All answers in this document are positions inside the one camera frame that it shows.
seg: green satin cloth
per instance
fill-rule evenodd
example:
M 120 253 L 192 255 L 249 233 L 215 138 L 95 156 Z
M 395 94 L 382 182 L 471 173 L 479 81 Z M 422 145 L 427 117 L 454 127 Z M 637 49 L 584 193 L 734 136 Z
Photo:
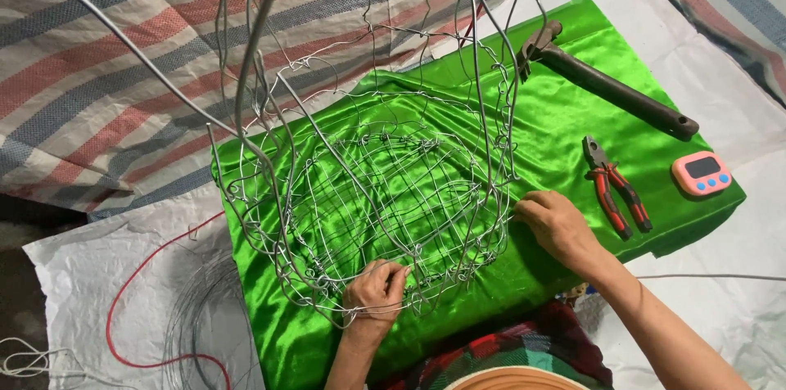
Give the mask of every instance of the green satin cloth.
M 673 107 L 647 67 L 592 1 L 575 0 L 555 9 L 549 16 L 563 23 L 564 30 L 556 43 L 566 52 Z M 508 36 L 513 47 L 520 47 L 540 24 L 538 18 L 512 27 Z M 484 43 L 497 52 L 501 50 L 498 36 Z M 379 72 L 379 90 L 391 93 L 416 90 L 422 71 L 424 89 L 429 94 L 464 102 L 472 82 L 462 71 L 458 54 L 449 54 L 409 72 Z M 461 54 L 466 72 L 472 75 L 471 48 L 465 47 Z M 506 57 L 508 70 L 514 74 L 509 54 Z M 484 100 L 488 101 L 486 109 L 495 109 L 497 100 L 499 73 L 490 69 L 491 64 L 486 54 L 481 54 L 481 79 L 486 88 L 484 92 L 488 91 L 484 94 Z M 359 90 L 353 94 L 374 87 L 375 83 L 369 80 L 372 78 L 368 76 L 361 81 Z M 413 97 L 398 97 L 388 106 L 401 118 L 407 113 L 419 113 L 422 106 L 418 103 L 421 102 Z M 432 114 L 422 120 L 430 127 L 442 125 L 446 132 L 460 136 L 466 125 L 477 123 L 474 119 L 468 120 L 466 116 L 470 114 L 460 109 L 436 104 L 433 108 Z M 368 100 L 345 97 L 314 118 L 323 131 L 330 132 L 343 127 L 342 119 L 351 117 L 357 121 L 359 112 L 366 121 L 390 115 L 388 107 L 381 106 L 371 97 Z M 292 122 L 290 128 L 297 136 L 299 149 L 306 149 L 300 158 L 308 158 L 309 150 L 313 151 L 318 140 L 310 133 L 310 123 L 299 119 Z M 636 230 L 629 241 L 622 241 L 614 232 L 598 204 L 593 183 L 584 178 L 589 168 L 583 157 L 582 139 L 587 134 L 603 145 L 610 159 L 620 162 L 619 170 L 637 190 L 649 212 L 654 225 L 652 232 L 642 234 Z M 670 168 L 681 156 L 710 149 L 699 135 L 691 142 L 680 142 L 567 82 L 539 63 L 532 64 L 531 77 L 519 87 L 513 140 L 518 144 L 515 162 L 516 173 L 521 179 L 511 185 L 510 204 L 506 206 L 512 206 L 517 198 L 531 190 L 561 192 L 584 213 L 604 247 L 623 262 L 647 252 L 656 255 L 673 252 L 699 240 L 725 221 L 745 198 L 742 188 L 733 184 L 717 196 L 700 201 L 689 199 L 675 185 Z M 221 167 L 214 165 L 213 170 L 214 176 L 221 170 L 224 184 L 240 176 L 238 150 L 237 141 L 219 149 Z M 284 164 L 281 170 L 288 170 L 287 166 Z M 247 167 L 245 174 L 249 173 L 251 170 Z M 634 223 L 622 198 L 619 194 L 613 195 L 629 222 Z M 312 309 L 290 304 L 282 296 L 270 261 L 250 249 L 237 217 L 226 202 L 225 206 L 233 256 L 266 386 L 271 390 L 320 388 L 329 372 L 340 331 Z M 263 206 L 262 227 L 274 232 L 278 229 L 275 207 L 270 203 Z M 402 312 L 377 352 L 369 382 L 433 354 L 436 342 L 446 336 L 500 314 L 524 311 L 579 283 L 571 272 L 535 243 L 524 225 L 511 224 L 508 231 L 510 238 L 506 251 L 494 263 L 481 267 L 468 287 L 445 292 L 436 310 L 424 317 L 418 318 L 411 311 Z

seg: white cable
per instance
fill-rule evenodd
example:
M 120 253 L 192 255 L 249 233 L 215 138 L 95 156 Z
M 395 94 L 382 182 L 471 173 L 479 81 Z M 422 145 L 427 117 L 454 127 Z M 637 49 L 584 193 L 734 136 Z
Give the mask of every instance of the white cable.
M 133 385 L 124 385 L 118 382 L 114 382 L 112 379 L 101 376 L 99 374 L 94 374 L 85 369 L 84 365 L 79 362 L 76 358 L 76 353 L 71 348 L 63 347 L 63 348 L 56 348 L 54 350 L 47 350 L 46 352 L 41 352 L 37 350 L 35 347 L 27 343 L 25 340 L 16 337 L 5 338 L 4 340 L 0 340 L 0 345 L 11 342 L 17 341 L 22 345 L 25 345 L 29 349 L 28 352 L 17 352 L 14 353 L 7 358 L 3 359 L 2 367 L 0 367 L 0 374 L 11 376 L 11 377 L 32 377 L 37 376 L 43 373 L 47 373 L 50 375 L 50 378 L 67 378 L 67 377 L 81 377 L 82 380 L 79 381 L 76 385 L 71 387 L 67 387 L 68 389 L 74 389 L 79 387 L 80 385 L 84 384 L 87 380 L 92 380 L 95 382 L 100 382 L 103 385 L 108 385 L 110 387 L 119 387 L 119 388 L 132 388 L 133 390 L 139 390 L 138 388 L 134 387 Z M 67 355 L 71 355 L 78 367 L 77 370 L 58 370 L 50 367 L 50 355 L 56 355 L 58 353 L 65 353 Z M 24 357 L 33 357 L 27 365 L 21 367 L 11 367 L 9 366 L 9 361 L 12 358 L 24 358 Z
M 130 49 L 131 52 L 135 56 L 139 57 L 139 60 L 141 60 L 142 63 L 144 63 L 145 66 L 147 66 L 150 69 L 150 71 L 152 71 L 152 73 L 155 74 L 156 77 L 158 77 L 158 79 L 161 80 L 161 82 L 170 91 L 172 91 L 172 94 L 176 95 L 180 100 L 182 100 L 183 103 L 188 104 L 191 109 L 196 111 L 196 113 L 198 113 L 202 117 L 208 119 L 208 121 L 210 121 L 211 123 L 213 123 L 216 126 L 221 127 L 222 129 L 228 131 L 230 134 L 234 135 L 235 137 L 237 136 L 237 132 L 233 128 L 231 128 L 231 127 L 227 126 L 226 124 L 223 124 L 219 120 L 213 118 L 212 115 L 204 112 L 202 110 L 202 108 L 200 108 L 199 106 L 194 104 L 191 100 L 189 100 L 188 97 L 183 95 L 183 93 L 180 92 L 180 90 L 177 88 L 177 86 L 172 84 L 172 82 L 170 82 L 169 79 L 167 79 L 167 77 L 165 77 L 163 75 L 161 70 L 159 68 L 157 68 L 156 65 L 153 64 L 152 61 L 150 61 L 150 59 L 147 58 L 147 56 L 145 54 L 143 54 L 143 52 L 140 51 L 139 48 L 128 37 L 126 37 L 125 34 L 123 34 L 123 32 L 120 30 L 120 28 L 118 28 L 117 25 L 115 25 L 96 5 L 93 5 L 93 2 L 91 2 L 89 0 L 78 0 L 78 1 L 82 5 L 85 5 L 85 7 L 88 8 L 88 10 L 90 10 L 91 13 L 93 13 L 96 17 L 98 17 L 98 19 L 104 25 L 106 25 L 106 27 L 109 28 L 109 30 L 114 35 L 116 35 L 117 38 L 119 38 L 121 42 L 125 43 L 126 46 L 128 46 L 128 49 Z
M 765 275 L 742 275 L 742 274 L 664 274 L 664 275 L 644 275 L 636 277 L 637 279 L 654 279 L 654 278 L 742 278 L 742 279 L 759 279 L 765 281 L 782 281 L 786 282 L 786 277 L 770 277 Z

